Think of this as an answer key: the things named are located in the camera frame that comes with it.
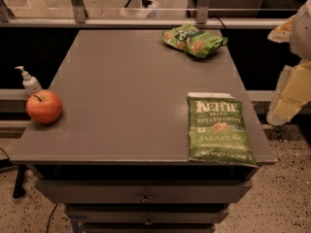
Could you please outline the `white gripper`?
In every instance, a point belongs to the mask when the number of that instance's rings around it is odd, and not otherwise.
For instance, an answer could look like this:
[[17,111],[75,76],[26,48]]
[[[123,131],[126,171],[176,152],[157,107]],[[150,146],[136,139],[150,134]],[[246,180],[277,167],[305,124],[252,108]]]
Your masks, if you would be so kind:
[[289,17],[267,39],[290,43],[291,52],[302,60],[282,70],[266,116],[272,125],[284,125],[311,101],[311,0],[307,0],[295,16]]

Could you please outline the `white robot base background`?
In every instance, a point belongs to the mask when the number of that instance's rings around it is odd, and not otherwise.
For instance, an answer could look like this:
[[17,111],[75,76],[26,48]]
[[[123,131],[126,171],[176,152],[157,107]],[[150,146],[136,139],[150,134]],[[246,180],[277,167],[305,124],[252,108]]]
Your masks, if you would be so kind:
[[157,17],[158,2],[155,0],[127,0],[120,10],[121,17],[152,18]]

